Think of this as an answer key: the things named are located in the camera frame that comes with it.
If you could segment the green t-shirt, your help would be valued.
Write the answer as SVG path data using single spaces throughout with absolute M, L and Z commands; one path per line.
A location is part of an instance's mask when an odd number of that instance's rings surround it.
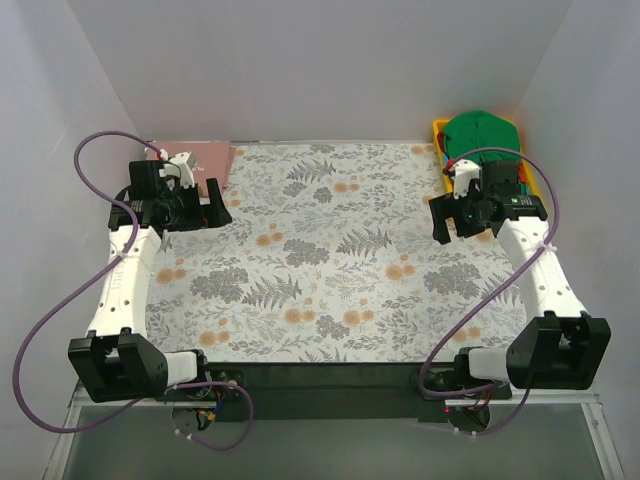
M 483 147 L 520 150 L 516 127 L 509 121 L 482 110 L 454 117 L 443 127 L 442 133 L 444 153 L 450 159 Z

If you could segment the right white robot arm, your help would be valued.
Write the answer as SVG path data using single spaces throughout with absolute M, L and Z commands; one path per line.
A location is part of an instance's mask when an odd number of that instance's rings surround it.
M 448 171 L 452 192 L 430 203 L 433 237 L 450 242 L 452 221 L 460 238 L 492 231 L 514 272 L 528 323 L 504 348 L 472 347 L 456 357 L 454 389 L 475 397 L 490 381 L 520 389 L 586 390 L 604 356 L 611 330 L 576 297 L 548 238 L 551 228 L 540 198 L 526 194 L 511 161 L 477 165 L 468 159 Z

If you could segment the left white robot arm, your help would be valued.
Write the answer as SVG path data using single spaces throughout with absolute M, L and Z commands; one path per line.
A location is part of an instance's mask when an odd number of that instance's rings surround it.
M 146 300 L 152 266 L 167 232 L 224 227 L 231 223 L 216 179 L 209 201 L 197 187 L 135 180 L 116 197 L 108 228 L 110 259 L 99 305 L 84 337 L 70 341 L 68 357 L 96 403 L 159 398 L 178 384 L 193 400 L 205 398 L 213 377 L 198 349 L 165 353 L 147 338 Z

